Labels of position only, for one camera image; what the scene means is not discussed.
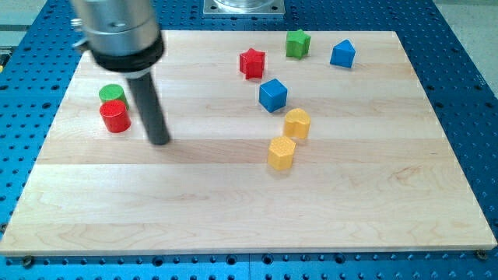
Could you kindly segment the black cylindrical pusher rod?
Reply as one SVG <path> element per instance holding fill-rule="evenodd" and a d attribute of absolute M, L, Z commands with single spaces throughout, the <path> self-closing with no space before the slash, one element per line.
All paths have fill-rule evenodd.
<path fill-rule="evenodd" d="M 126 81 L 149 142 L 153 145 L 167 144 L 170 133 L 150 71 L 128 73 Z"/>

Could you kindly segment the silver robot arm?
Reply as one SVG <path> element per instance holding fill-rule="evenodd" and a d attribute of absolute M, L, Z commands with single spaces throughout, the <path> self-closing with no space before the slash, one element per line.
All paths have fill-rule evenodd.
<path fill-rule="evenodd" d="M 150 0 L 71 0 L 72 25 L 83 33 L 75 44 L 102 68 L 121 73 L 131 90 L 148 140 L 170 141 L 151 68 L 165 46 Z"/>

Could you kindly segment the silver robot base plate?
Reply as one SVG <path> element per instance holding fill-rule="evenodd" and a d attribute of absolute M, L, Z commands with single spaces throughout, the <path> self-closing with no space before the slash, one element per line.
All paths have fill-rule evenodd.
<path fill-rule="evenodd" d="M 209 16 L 283 16 L 284 0 L 203 0 L 203 14 Z"/>

